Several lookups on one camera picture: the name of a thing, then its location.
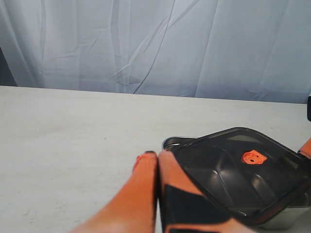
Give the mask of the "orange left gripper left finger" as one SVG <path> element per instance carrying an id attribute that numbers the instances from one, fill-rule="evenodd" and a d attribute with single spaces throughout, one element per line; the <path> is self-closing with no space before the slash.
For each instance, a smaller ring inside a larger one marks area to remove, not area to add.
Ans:
<path id="1" fill-rule="evenodd" d="M 157 154 L 139 155 L 132 174 L 112 200 L 73 233 L 153 233 L 156 223 Z"/>

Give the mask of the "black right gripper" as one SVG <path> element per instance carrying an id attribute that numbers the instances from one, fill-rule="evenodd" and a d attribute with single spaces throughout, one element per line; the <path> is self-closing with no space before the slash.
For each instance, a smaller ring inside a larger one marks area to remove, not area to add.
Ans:
<path id="1" fill-rule="evenodd" d="M 307 99 L 307 119 L 311 121 L 311 96 Z M 298 150 L 298 153 L 311 159 L 311 138 Z"/>

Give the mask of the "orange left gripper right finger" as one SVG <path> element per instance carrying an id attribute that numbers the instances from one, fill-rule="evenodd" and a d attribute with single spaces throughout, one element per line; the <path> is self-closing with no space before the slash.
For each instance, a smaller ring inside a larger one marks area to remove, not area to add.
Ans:
<path id="1" fill-rule="evenodd" d="M 163 150 L 158 163 L 158 198 L 164 233 L 253 232 L 211 203 L 185 174 L 173 153 Z"/>

